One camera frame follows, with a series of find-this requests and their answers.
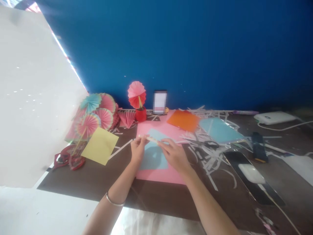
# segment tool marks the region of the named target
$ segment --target yellow paper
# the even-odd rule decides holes
[[[82,152],[82,156],[106,165],[117,140],[118,136],[98,127]]]

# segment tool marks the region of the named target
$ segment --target white power bank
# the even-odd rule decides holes
[[[284,112],[271,112],[271,113],[263,113],[263,114],[257,114],[254,116],[256,120],[259,121],[261,124],[265,125],[273,125],[283,122],[289,122],[293,121],[296,118],[290,114],[284,113]]]
[[[265,179],[260,172],[251,164],[239,164],[239,169],[251,183],[265,184]]]

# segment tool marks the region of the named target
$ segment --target orange paper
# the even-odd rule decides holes
[[[177,126],[183,130],[194,132],[199,124],[200,119],[200,117],[189,112],[176,110],[167,120],[167,123],[173,126]]]

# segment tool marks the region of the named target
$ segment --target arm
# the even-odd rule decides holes
[[[125,202],[136,172],[141,165],[144,147],[147,143],[145,137],[139,137],[131,142],[131,161],[108,191],[108,197],[113,203],[123,204]],[[122,208],[122,206],[111,204],[104,196],[92,213],[83,234],[110,234]]]
[[[185,181],[207,234],[239,235],[239,231],[190,166],[184,149],[171,139],[158,142],[169,162]]]

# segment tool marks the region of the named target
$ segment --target red paper cup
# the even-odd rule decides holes
[[[147,120],[147,110],[145,107],[143,107],[143,110],[136,109],[136,119],[139,122]]]

